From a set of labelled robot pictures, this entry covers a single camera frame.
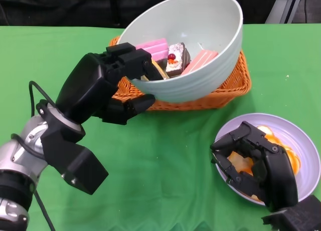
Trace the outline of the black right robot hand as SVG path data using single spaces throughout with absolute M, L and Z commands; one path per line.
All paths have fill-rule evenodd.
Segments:
M 275 212 L 298 204 L 298 191 L 286 150 L 268 141 L 265 135 L 243 121 L 211 144 L 210 149 L 212 162 L 227 176 L 229 185 L 247 196 L 257 196 L 270 212 Z M 232 152 L 252 159 L 251 174 L 236 170 L 228 159 Z

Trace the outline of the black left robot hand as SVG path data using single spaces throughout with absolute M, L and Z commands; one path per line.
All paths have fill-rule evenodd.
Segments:
M 113 96 L 123 77 L 133 80 L 142 76 L 150 81 L 163 78 L 151 54 L 129 43 L 107 47 L 102 54 L 88 53 L 65 81 L 56 107 L 78 124 L 95 116 L 106 123 L 125 125 L 153 105 L 155 97 L 144 94 L 122 102 Z

